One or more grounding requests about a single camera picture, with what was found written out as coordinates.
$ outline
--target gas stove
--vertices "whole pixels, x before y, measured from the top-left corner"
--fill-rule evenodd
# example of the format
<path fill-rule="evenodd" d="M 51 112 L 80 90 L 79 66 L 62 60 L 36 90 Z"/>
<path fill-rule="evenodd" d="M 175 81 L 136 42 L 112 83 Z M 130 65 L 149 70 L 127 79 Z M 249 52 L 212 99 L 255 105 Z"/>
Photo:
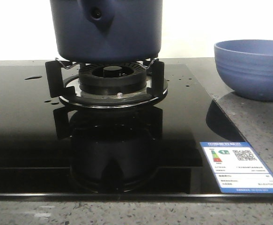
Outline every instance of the gas stove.
<path fill-rule="evenodd" d="M 152 101 L 142 100 L 145 91 L 133 102 L 125 89 L 78 90 L 77 77 L 95 69 L 130 71 L 114 67 L 62 75 L 57 67 L 47 80 L 50 66 L 0 66 L 0 199 L 273 201 L 273 193 L 221 191 L 201 144 L 246 140 L 186 65 L 165 65 Z M 110 95 L 128 103 L 110 107 Z"/>

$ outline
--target black glass cooktop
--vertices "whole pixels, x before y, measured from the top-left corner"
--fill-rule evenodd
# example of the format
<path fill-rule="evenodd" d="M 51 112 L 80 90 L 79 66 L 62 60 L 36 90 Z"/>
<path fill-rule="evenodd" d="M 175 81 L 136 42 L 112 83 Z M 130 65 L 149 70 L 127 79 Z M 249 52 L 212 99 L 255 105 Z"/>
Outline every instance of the black glass cooktop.
<path fill-rule="evenodd" d="M 165 78 L 154 106 L 77 111 L 44 65 L 0 66 L 0 199 L 272 201 L 220 192 L 200 142 L 245 140 L 185 65 Z"/>

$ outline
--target gas burner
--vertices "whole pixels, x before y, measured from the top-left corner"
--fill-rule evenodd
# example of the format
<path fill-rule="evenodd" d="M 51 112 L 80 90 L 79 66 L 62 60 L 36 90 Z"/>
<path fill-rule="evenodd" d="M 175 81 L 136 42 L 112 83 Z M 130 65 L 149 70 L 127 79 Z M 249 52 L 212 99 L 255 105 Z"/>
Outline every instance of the gas burner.
<path fill-rule="evenodd" d="M 50 96 L 79 108 L 127 108 L 156 104 L 167 95 L 164 63 L 158 59 L 140 63 L 80 65 L 78 75 L 65 80 L 61 68 L 72 62 L 46 62 Z"/>

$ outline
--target granite countertop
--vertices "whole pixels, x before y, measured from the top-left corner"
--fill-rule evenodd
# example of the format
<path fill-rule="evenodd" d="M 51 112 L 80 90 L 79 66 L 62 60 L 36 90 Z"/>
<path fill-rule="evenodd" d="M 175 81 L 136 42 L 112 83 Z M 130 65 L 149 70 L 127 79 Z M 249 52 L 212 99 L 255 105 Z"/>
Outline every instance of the granite countertop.
<path fill-rule="evenodd" d="M 273 172 L 273 102 L 235 95 L 217 75 L 214 58 L 163 61 L 188 66 Z M 273 224 L 273 203 L 0 201 L 0 224 L 262 225 Z"/>

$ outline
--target blue pot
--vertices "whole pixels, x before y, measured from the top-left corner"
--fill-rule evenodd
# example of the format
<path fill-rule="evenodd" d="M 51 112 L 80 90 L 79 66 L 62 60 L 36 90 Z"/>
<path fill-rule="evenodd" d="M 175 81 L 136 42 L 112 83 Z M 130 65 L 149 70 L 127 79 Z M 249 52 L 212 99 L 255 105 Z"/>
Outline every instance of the blue pot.
<path fill-rule="evenodd" d="M 273 40 L 230 40 L 214 45 L 217 71 L 238 95 L 273 101 Z"/>
<path fill-rule="evenodd" d="M 70 61 L 120 63 L 156 57 L 162 0 L 50 0 L 59 54 Z"/>

